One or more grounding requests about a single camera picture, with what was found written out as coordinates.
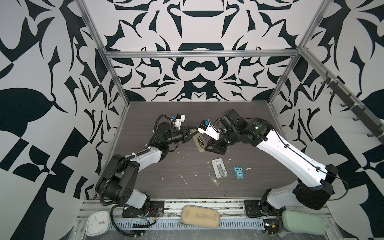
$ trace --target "black cable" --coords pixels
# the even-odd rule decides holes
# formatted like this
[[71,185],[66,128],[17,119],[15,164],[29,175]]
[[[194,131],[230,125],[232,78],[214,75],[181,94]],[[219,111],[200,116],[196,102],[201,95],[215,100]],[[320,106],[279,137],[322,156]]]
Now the black cable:
[[281,139],[280,135],[277,133],[277,131],[275,131],[275,132],[276,132],[276,135],[279,137],[281,143],[284,144],[284,146],[285,146],[286,148],[290,149],[292,152],[296,153],[296,154],[299,155],[302,159],[304,159],[307,163],[309,163],[312,167],[316,168],[316,171],[320,171],[320,172],[325,173],[325,174],[327,174],[327,175],[329,175],[329,176],[332,176],[332,177],[334,177],[334,178],[340,179],[340,180],[343,182],[343,185],[344,185],[344,187],[345,187],[345,189],[346,189],[344,195],[341,196],[341,197],[339,197],[339,198],[337,198],[337,199],[328,199],[328,201],[339,200],[339,199],[342,199],[345,195],[347,195],[348,190],[349,190],[349,184],[347,183],[347,181],[345,181],[344,179],[342,179],[342,178],[340,178],[340,177],[338,177],[338,176],[335,176],[335,175],[333,175],[333,174],[329,174],[329,173],[327,173],[327,172],[324,172],[323,170],[321,170],[321,169],[319,169],[318,167],[316,167],[315,165],[313,165],[310,161],[308,161],[307,159],[305,159],[302,155],[298,154],[295,150],[293,150],[292,148],[290,148],[288,144],[285,144],[285,143],[283,142],[283,140]]
[[115,205],[111,208],[111,211],[109,213],[110,217],[111,217],[111,222],[112,222],[112,225],[113,227],[116,229],[116,231],[118,231],[120,234],[123,234],[124,236],[127,236],[127,237],[141,237],[145,234],[145,232],[141,233],[140,235],[138,235],[137,233],[136,234],[133,234],[133,233],[127,233],[127,232],[123,232],[115,223],[115,220],[113,219],[113,210],[116,208],[116,207],[125,207],[125,206],[121,206],[121,205]]
[[221,132],[218,132],[218,130],[216,129],[217,127],[215,127],[216,122],[217,122],[218,120],[219,120],[219,118],[215,120],[215,122],[214,122],[214,124],[213,124],[213,127],[214,127],[214,130],[215,130],[218,134],[222,134]]
[[156,220],[153,220],[153,223],[150,223],[150,224],[147,224],[147,225],[139,225],[139,224],[137,224],[136,226],[135,226],[135,223],[134,224],[132,224],[132,228],[149,228],[150,226],[152,226],[152,225],[155,225],[156,224]]
[[109,175],[109,177],[107,178],[107,180],[105,181],[105,184],[103,186],[103,189],[101,190],[101,193],[100,193],[100,203],[101,205],[103,206],[108,206],[108,205],[111,205],[111,204],[116,204],[114,201],[109,201],[109,202],[105,202],[104,201],[104,195],[105,195],[105,191],[107,190],[107,187],[109,185],[109,182],[111,181],[111,179],[113,178],[113,176],[115,176],[115,173],[121,168],[123,167],[123,165],[128,162],[130,159],[136,157],[136,156],[140,156],[144,153],[147,153],[149,152],[150,149],[149,148],[146,148],[145,150],[141,151],[141,152],[138,152],[136,155],[131,155],[131,156],[128,156],[126,157],[125,159],[123,159],[121,162],[119,162],[115,168],[113,169],[113,171],[111,172],[111,174]]
[[176,148],[180,145],[180,142],[177,142],[177,146],[173,150],[169,150],[170,152],[173,152],[176,150]]
[[154,126],[154,128],[153,128],[154,133],[153,133],[153,135],[152,135],[152,137],[151,137],[151,139],[149,140],[149,142],[148,142],[147,145],[149,145],[149,144],[152,142],[152,140],[155,138],[155,136],[156,136],[157,124],[159,123],[159,121],[160,121],[160,119],[161,119],[162,117],[165,117],[166,119],[171,120],[171,118],[167,117],[167,116],[165,115],[165,113],[161,114],[161,115],[157,118],[157,120],[156,120],[156,122],[155,122],[155,126]]

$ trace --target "owl figurine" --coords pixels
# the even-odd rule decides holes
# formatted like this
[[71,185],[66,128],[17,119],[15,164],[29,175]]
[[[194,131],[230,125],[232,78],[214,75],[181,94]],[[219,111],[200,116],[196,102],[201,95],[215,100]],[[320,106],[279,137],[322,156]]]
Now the owl figurine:
[[235,171],[235,177],[237,179],[244,179],[243,167],[233,167]]

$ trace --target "metal rod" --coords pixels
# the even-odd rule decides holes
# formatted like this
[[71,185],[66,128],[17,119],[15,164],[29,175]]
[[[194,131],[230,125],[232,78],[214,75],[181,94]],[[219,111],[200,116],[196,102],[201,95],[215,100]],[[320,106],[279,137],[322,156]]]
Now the metal rod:
[[283,127],[282,127],[282,124],[280,124],[279,122],[279,119],[277,117],[277,113],[276,113],[276,110],[275,110],[275,107],[272,105],[272,104],[268,104],[268,107],[272,113],[272,117],[276,123],[276,126],[277,126],[277,132],[283,136],[283,138],[287,139],[286,135],[285,135],[285,132],[283,131]]
[[299,58],[300,58],[299,54],[296,54],[293,58],[291,58],[291,61],[288,63],[287,67],[284,69],[283,74],[279,78],[276,84],[276,87],[273,89],[272,94],[268,99],[269,104],[273,104],[273,101],[279,95],[283,85],[288,79],[289,74],[293,71],[293,68],[296,66],[297,62],[299,61]]
[[[303,38],[301,39],[299,45],[297,46],[296,50],[298,51],[301,47],[306,46],[307,43],[310,41],[312,38],[315,30],[317,27],[320,25],[321,21],[324,18],[324,14],[328,9],[328,6],[330,3],[332,3],[333,0],[323,0],[317,9],[311,23],[309,24]],[[278,80],[278,83],[276,84],[275,89],[273,90],[270,98],[268,99],[268,103],[272,104],[275,98],[279,95],[281,88],[285,84],[285,82],[288,79],[289,74],[292,72],[293,68],[297,64],[297,61],[299,60],[300,56],[295,56],[291,58],[291,61],[288,63],[287,67],[285,68],[285,71],[283,72],[283,75],[280,77]]]
[[320,25],[321,21],[324,18],[325,12],[327,11],[329,5],[333,2],[333,0],[323,0],[317,9],[311,23],[309,24],[303,38],[301,39],[298,47],[306,46],[307,43],[311,40],[314,32],[317,27]]
[[204,51],[106,51],[107,58],[196,58],[294,56],[295,49],[286,50],[204,50]]
[[308,49],[300,47],[298,53],[313,67],[313,69],[323,78],[337,79],[336,76],[329,71],[329,69],[321,63]]
[[92,21],[91,15],[88,12],[88,8],[86,7],[84,0],[76,0],[75,2],[77,3],[77,6],[78,6],[79,11],[82,15],[84,23],[87,26],[93,41],[95,42],[97,50],[100,53],[101,59],[103,60],[104,65],[106,66],[107,70],[111,74],[113,83],[115,84],[115,86],[116,86],[122,100],[124,101],[125,105],[128,106],[129,105],[128,97],[125,94],[124,88],[121,85],[120,79],[117,76],[115,69],[113,68],[113,65],[108,60],[108,58],[105,56],[103,42],[101,41],[100,35],[96,30],[96,27]]

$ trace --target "black mounting plate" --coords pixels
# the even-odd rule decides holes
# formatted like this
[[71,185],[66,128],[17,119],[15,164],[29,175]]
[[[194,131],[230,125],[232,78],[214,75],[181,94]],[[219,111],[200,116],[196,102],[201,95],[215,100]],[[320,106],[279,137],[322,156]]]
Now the black mounting plate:
[[271,209],[269,205],[259,204],[260,200],[245,200],[244,207],[245,213],[247,217],[255,218],[255,217],[263,217],[263,216],[281,216],[281,213],[286,210],[285,207],[280,209]]
[[[151,208],[151,207],[153,209],[156,209],[156,211],[154,211],[152,213],[152,215],[155,217],[158,213],[163,213],[164,212],[164,201],[150,201],[149,202],[149,206],[146,207],[146,208],[148,209],[148,208]],[[144,206],[140,210],[137,210],[134,207],[128,207],[127,209],[123,210],[121,216],[122,217],[137,217],[137,215],[141,215],[141,212],[143,212],[143,211],[145,211]]]

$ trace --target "yellow sponge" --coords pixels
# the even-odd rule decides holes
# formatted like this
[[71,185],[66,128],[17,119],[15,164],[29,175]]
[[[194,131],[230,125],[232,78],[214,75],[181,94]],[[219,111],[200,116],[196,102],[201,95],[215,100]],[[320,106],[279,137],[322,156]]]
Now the yellow sponge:
[[214,209],[185,206],[181,211],[181,223],[199,227],[217,228],[220,225],[220,214]]

